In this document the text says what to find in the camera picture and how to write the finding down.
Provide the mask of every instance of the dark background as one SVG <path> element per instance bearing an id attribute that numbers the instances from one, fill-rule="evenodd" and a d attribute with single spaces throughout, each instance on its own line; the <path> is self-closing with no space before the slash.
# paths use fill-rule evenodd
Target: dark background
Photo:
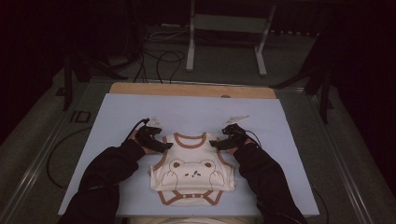
<path id="1" fill-rule="evenodd" d="M 197 10 L 205 13 L 255 16 L 266 9 L 258 1 L 245 1 L 243 5 L 236 0 L 198 2 Z M 107 55 L 125 55 L 138 45 L 145 25 L 188 24 L 189 8 L 185 0 L 1 1 L 0 143 L 51 86 L 53 76 L 63 67 L 64 47 L 74 44 L 102 61 Z M 385 0 L 360 0 L 341 7 L 318 1 L 292 3 L 276 9 L 271 28 L 278 35 L 316 35 L 325 21 L 335 16 L 338 25 L 328 30 L 328 36 L 323 32 L 318 37 L 340 38 L 339 48 L 332 55 L 332 84 L 393 193 L 395 15 L 395 4 Z M 126 39 L 126 47 L 117 44 Z M 328 42 L 322 43 L 314 47 L 308 63 L 328 56 Z"/>

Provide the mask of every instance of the floor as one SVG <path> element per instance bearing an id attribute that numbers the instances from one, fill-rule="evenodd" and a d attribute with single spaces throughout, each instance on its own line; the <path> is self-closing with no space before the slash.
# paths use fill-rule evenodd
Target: floor
<path id="1" fill-rule="evenodd" d="M 145 45 L 142 71 L 146 71 L 147 78 L 139 76 L 136 81 L 158 83 L 159 71 L 163 82 L 265 87 L 296 75 L 315 43 L 314 38 L 306 36 L 269 35 L 263 51 L 268 76 L 260 77 L 252 48 L 254 37 L 240 35 L 237 40 L 215 41 L 213 35 L 200 34 L 192 72 L 184 70 L 185 59 L 178 68 L 178 62 L 159 62 L 149 56 L 158 58 L 164 53 L 155 50 L 179 50 L 187 54 L 186 34 L 168 39 L 169 35 L 154 35 L 152 38 L 166 40 L 149 41 Z M 167 53 L 163 59 L 178 61 L 173 53 Z M 119 74 L 128 77 L 126 81 L 133 81 L 140 67 L 135 63 Z M 55 95 L 63 86 L 63 71 L 54 77 L 52 88 L 0 146 L 0 223 L 56 222 L 64 187 L 89 136 L 87 128 L 93 125 L 103 97 L 115 81 L 100 74 L 94 75 L 89 83 L 75 81 L 75 100 L 63 112 L 64 98 Z M 326 125 L 318 116 L 317 98 L 302 92 L 305 83 L 304 79 L 276 90 L 276 96 L 285 109 L 319 207 L 320 215 L 308 217 L 308 222 L 396 223 L 395 199 L 340 101 L 337 89 L 331 89 L 332 108 L 328 110 Z M 87 123 L 74 122 L 71 120 L 74 111 L 90 112 L 91 118 Z M 60 188 L 48 178 L 49 155 L 49 173 Z"/>

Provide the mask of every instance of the wooden board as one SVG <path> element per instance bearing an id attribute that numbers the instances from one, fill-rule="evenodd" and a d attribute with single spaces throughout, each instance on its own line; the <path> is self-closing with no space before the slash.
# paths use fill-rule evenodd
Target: wooden board
<path id="1" fill-rule="evenodd" d="M 116 82 L 111 86 L 109 93 L 276 99 L 274 91 L 270 88 L 214 85 Z"/>

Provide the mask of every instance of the bear face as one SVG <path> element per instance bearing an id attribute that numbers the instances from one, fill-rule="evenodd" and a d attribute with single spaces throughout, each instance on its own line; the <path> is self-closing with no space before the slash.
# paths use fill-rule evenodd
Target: bear face
<path id="1" fill-rule="evenodd" d="M 216 164 L 211 160 L 200 162 L 184 162 L 173 160 L 169 163 L 169 170 L 179 178 L 209 178 L 216 170 Z"/>
<path id="2" fill-rule="evenodd" d="M 163 176 L 163 186 L 170 189 L 213 189 L 214 178 L 223 185 L 222 174 L 216 171 L 213 161 L 184 162 L 176 159 L 169 163 L 169 171 Z"/>

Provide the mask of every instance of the white object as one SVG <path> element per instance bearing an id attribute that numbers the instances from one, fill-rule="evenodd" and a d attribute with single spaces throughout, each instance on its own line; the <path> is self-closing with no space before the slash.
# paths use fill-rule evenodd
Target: white object
<path id="1" fill-rule="evenodd" d="M 159 120 L 157 120 L 157 118 L 156 117 L 152 117 L 149 121 L 148 121 L 148 123 L 146 124 L 148 127 L 151 127 L 151 128 L 162 128 L 163 127 L 163 125 L 160 123 L 160 121 Z"/>
<path id="2" fill-rule="evenodd" d="M 239 123 L 239 122 L 241 122 L 242 120 L 248 119 L 248 118 L 250 118 L 249 115 L 247 115 L 247 116 L 239 116 L 239 117 L 230 117 L 229 119 L 227 119 L 227 121 L 225 121 L 225 123 L 223 124 L 223 127 L 225 128 L 225 127 L 227 127 L 228 125 L 232 125 L 232 124 L 235 124 L 235 123 Z"/>

